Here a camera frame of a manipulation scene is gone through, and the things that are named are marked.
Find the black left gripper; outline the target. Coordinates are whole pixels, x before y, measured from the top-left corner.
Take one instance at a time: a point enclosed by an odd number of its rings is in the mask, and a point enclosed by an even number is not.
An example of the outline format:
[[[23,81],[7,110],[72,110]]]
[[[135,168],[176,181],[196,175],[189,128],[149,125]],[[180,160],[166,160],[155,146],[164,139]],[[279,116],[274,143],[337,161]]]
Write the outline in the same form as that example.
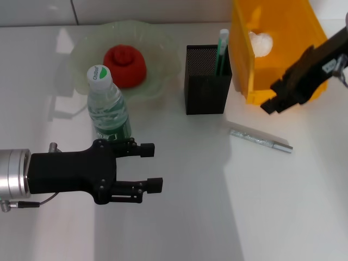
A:
[[[78,152],[34,153],[29,163],[31,194],[83,191],[96,204],[111,201],[116,181],[116,158],[154,157],[154,143],[137,144],[126,140],[95,140],[90,148]]]

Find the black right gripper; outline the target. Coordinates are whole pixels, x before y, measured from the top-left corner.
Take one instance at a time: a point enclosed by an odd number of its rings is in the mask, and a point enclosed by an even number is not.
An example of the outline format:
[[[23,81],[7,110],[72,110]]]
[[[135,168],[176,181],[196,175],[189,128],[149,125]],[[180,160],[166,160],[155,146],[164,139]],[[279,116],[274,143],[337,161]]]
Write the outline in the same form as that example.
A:
[[[344,69],[347,67],[347,27],[344,27],[322,45],[310,46],[300,59],[289,67],[283,77],[271,85],[276,96],[260,107],[269,115],[281,113],[296,104],[305,104],[318,87],[338,78],[345,86]]]

